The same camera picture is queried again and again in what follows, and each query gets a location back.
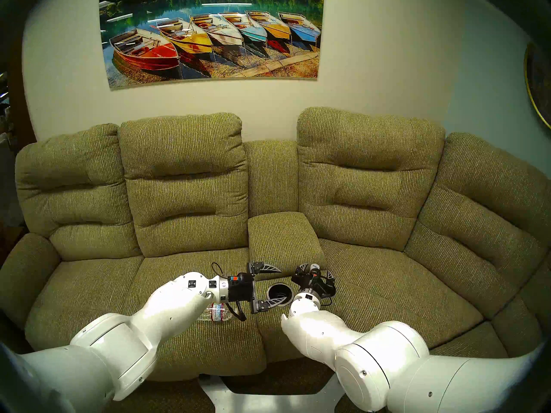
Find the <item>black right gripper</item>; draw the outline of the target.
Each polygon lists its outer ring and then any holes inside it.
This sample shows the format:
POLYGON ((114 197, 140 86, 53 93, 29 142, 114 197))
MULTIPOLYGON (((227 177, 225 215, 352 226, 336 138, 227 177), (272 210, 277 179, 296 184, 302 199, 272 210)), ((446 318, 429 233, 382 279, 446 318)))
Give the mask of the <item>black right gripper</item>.
POLYGON ((336 294, 335 277, 327 270, 324 275, 320 270, 310 270, 309 264, 301 264, 291 277, 291 281, 300 287, 299 292, 313 294, 317 299, 331 299, 336 294))

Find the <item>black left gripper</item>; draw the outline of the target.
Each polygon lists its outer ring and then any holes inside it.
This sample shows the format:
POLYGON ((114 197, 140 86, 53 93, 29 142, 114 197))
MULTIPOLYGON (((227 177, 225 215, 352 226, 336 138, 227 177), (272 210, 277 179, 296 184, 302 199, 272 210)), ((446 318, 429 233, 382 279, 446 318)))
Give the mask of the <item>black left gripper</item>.
POLYGON ((289 296, 276 294, 266 300, 256 301, 254 275, 281 273, 277 267, 265 262, 251 262, 251 273, 238 273, 236 276, 228 276, 228 304, 235 302, 239 313, 243 313, 239 302, 249 302, 251 313, 264 313, 269 309, 286 306, 289 296))

